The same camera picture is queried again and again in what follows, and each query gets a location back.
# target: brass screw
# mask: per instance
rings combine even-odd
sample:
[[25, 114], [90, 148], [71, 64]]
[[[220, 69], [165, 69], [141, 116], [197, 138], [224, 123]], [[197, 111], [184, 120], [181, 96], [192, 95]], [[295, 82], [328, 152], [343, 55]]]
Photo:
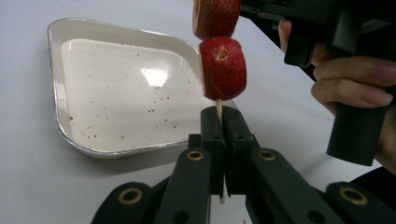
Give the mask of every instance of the brass screw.
[[[125, 195], [127, 193], [135, 193], [136, 195], [132, 198], [132, 199], [126, 199]], [[119, 203], [122, 203], [124, 205], [131, 205], [134, 203], [137, 203], [140, 201], [140, 199], [142, 199], [143, 196], [143, 192], [141, 189], [137, 189], [137, 188], [128, 188], [125, 189], [121, 192], [121, 194], [119, 195]]]
[[189, 158], [192, 161], [199, 161], [204, 158], [204, 153], [201, 151], [191, 151], [187, 153], [187, 158]]
[[273, 161], [276, 158], [276, 155], [269, 150], [262, 150], [259, 152], [259, 157], [266, 161]]
[[349, 188], [349, 187], [341, 187], [340, 188], [340, 195], [345, 200], [349, 201], [350, 203], [354, 203], [356, 205], [366, 205], [369, 200], [367, 199], [364, 194], [360, 191]]

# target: strawberry flesh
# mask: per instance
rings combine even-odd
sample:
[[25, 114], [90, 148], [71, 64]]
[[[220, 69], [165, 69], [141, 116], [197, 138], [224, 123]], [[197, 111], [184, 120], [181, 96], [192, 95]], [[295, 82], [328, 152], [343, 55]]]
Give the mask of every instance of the strawberry flesh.
[[238, 96], [247, 86], [247, 68], [242, 47], [228, 36], [217, 36], [199, 46], [204, 96], [227, 101]]

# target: strawberry slice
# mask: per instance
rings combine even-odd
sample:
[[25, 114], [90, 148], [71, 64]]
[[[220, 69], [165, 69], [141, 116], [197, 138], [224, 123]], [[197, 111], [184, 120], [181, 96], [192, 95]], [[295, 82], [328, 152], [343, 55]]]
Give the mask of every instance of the strawberry slice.
[[245, 90], [247, 68], [238, 41], [228, 36], [217, 36], [202, 42], [199, 50], [206, 98], [227, 101]]
[[194, 0], [192, 30], [198, 38], [233, 35], [241, 14], [241, 0]]

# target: square tray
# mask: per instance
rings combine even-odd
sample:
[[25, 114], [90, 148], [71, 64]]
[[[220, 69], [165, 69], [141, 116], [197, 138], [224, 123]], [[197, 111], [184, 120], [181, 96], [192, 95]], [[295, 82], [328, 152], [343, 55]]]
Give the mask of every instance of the square tray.
[[93, 158], [187, 147], [215, 104], [197, 50], [169, 35], [63, 19], [49, 26], [49, 51], [58, 129]]

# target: black mechanical arm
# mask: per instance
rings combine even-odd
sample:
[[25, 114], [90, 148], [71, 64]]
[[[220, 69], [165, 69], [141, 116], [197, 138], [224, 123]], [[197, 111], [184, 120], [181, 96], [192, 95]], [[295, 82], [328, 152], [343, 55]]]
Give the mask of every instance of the black mechanical arm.
[[[292, 22], [285, 63], [310, 64], [317, 42], [341, 56], [364, 55], [396, 61], [394, 0], [242, 0], [242, 9], [259, 18]], [[394, 94], [394, 87], [386, 88]], [[339, 105], [327, 153], [372, 165], [387, 107]]]
[[309, 186], [277, 151], [262, 148], [242, 114], [224, 106], [201, 112], [201, 133], [190, 134], [174, 172], [154, 187], [115, 188], [92, 224], [209, 223], [210, 195], [246, 195], [253, 223], [396, 223], [396, 212], [370, 191], [345, 182], [326, 192]]

